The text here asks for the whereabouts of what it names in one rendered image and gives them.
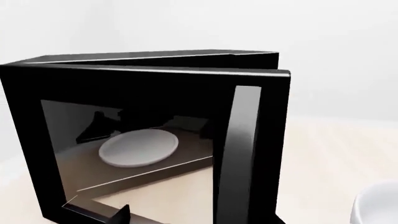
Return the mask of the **black vertical door handle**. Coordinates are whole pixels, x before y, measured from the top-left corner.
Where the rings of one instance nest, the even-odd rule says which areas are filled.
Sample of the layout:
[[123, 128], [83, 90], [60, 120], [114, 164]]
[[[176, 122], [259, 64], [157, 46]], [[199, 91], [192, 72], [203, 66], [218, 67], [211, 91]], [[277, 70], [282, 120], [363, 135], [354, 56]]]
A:
[[214, 224], [248, 224], [261, 87], [237, 86], [221, 164]]

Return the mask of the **black microwave body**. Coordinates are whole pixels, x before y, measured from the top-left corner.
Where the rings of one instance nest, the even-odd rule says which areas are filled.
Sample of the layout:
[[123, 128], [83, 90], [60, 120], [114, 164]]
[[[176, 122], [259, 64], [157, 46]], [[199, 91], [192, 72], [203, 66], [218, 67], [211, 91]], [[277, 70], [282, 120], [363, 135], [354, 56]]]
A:
[[163, 52], [65, 54], [44, 55], [21, 60], [17, 63], [277, 69], [279, 66], [279, 53], [252, 50], [173, 50]]

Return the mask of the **white bowl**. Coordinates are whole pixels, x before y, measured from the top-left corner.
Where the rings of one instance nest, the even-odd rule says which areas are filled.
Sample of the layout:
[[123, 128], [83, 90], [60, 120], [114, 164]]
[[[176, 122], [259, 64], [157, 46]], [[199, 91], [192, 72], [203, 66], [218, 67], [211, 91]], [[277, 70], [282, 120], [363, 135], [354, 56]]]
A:
[[383, 180], [361, 190], [349, 224], [398, 224], [398, 180]]

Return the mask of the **white round turntable plate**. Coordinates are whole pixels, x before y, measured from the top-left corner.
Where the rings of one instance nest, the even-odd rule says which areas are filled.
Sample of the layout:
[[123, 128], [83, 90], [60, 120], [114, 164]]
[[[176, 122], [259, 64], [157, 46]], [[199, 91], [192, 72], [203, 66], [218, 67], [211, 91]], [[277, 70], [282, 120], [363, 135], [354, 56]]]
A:
[[110, 166], [132, 168], [149, 166], [171, 156], [178, 138], [159, 129], [142, 129], [110, 138], [99, 148], [100, 159]]

